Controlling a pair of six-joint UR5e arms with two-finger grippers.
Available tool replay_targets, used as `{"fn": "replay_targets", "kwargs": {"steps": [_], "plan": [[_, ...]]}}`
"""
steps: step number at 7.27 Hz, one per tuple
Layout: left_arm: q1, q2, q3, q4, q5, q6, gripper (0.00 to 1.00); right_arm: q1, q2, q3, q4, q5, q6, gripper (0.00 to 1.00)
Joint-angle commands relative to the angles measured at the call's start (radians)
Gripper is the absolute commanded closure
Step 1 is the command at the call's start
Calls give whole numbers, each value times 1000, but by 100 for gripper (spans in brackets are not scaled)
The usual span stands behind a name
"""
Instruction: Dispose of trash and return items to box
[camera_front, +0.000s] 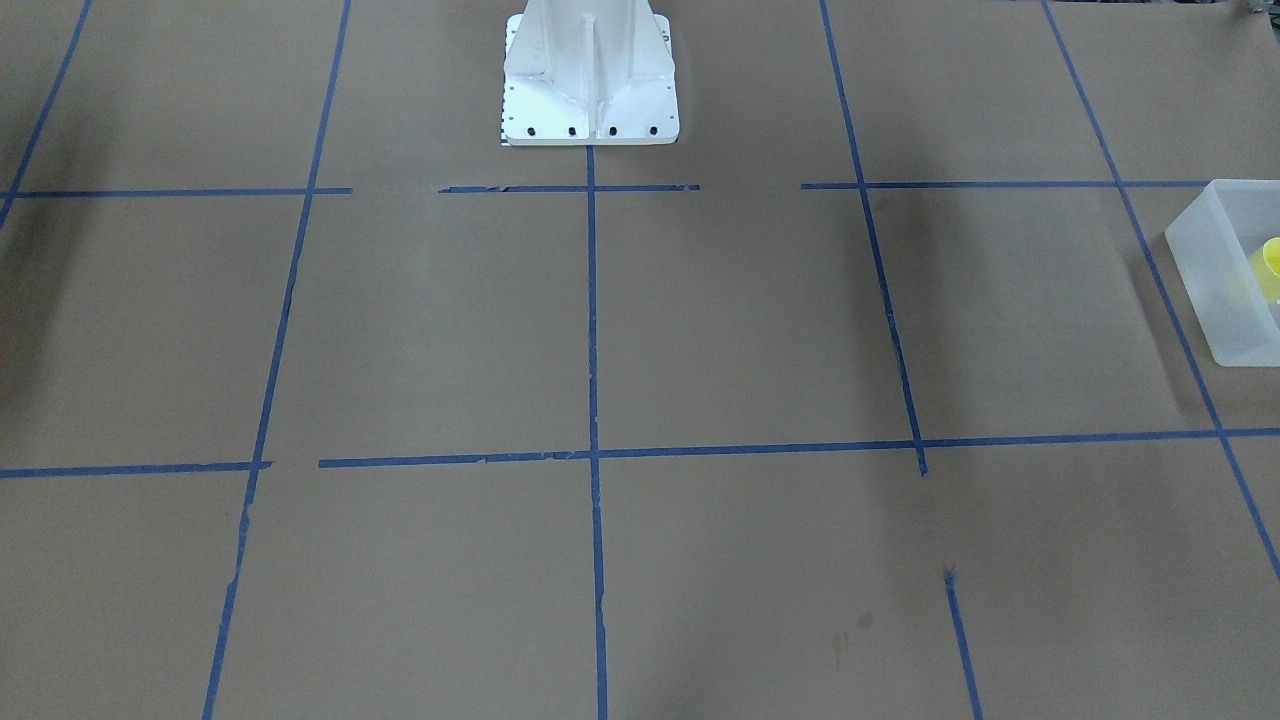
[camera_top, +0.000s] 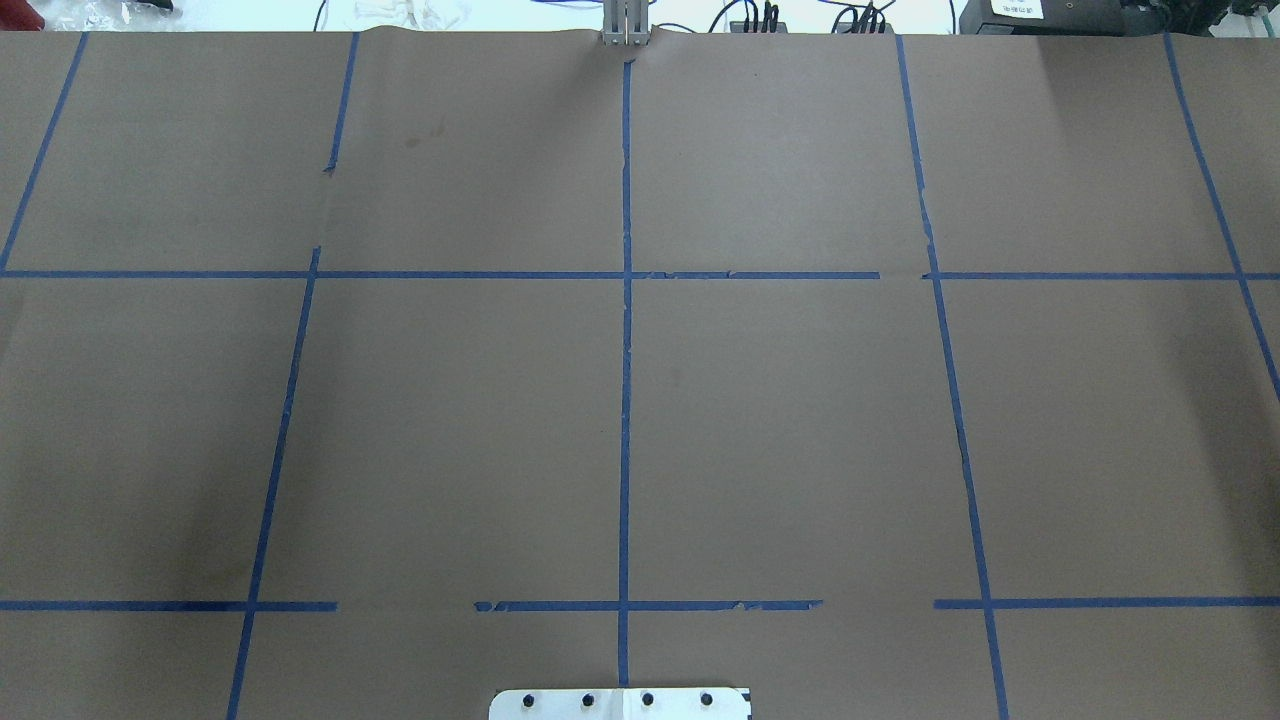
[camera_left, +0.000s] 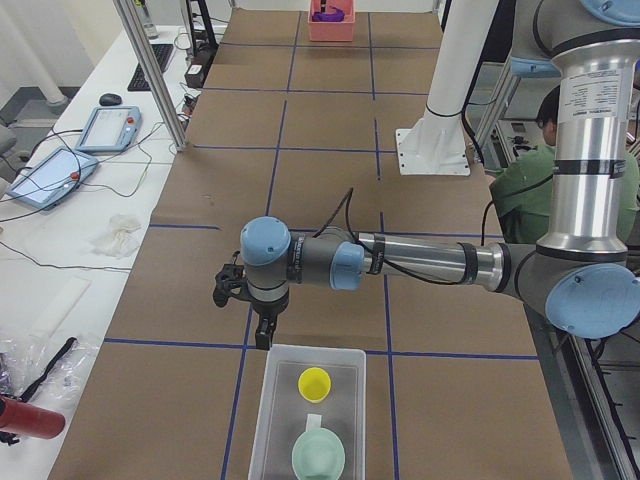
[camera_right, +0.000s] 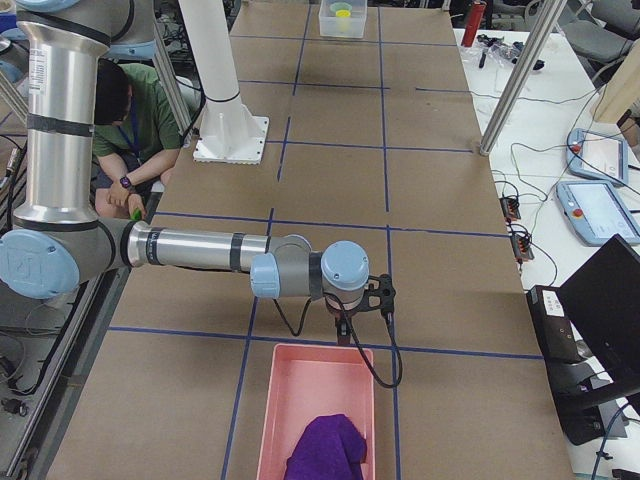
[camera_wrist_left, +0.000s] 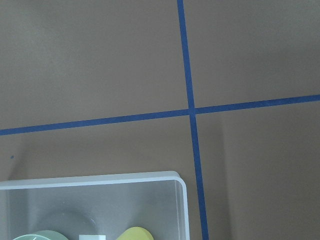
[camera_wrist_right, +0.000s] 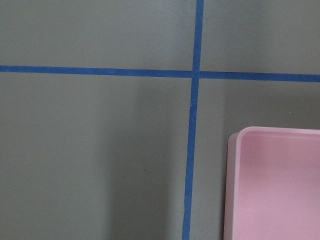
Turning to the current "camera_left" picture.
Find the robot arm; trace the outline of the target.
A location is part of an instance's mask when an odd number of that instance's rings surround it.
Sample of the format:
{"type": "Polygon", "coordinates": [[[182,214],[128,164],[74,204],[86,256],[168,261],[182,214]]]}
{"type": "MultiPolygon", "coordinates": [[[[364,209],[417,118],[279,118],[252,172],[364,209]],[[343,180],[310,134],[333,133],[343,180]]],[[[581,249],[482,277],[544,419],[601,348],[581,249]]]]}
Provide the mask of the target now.
{"type": "Polygon", "coordinates": [[[639,312],[639,281],[617,235],[633,70],[635,1],[520,1],[515,57],[560,72],[548,232],[532,245],[441,244],[322,227],[306,236],[274,217],[241,232],[242,263],[218,279],[258,314],[256,346],[271,347],[291,284],[357,289],[366,275],[404,274],[436,285],[478,284],[521,300],[585,339],[611,336],[639,312]]]}

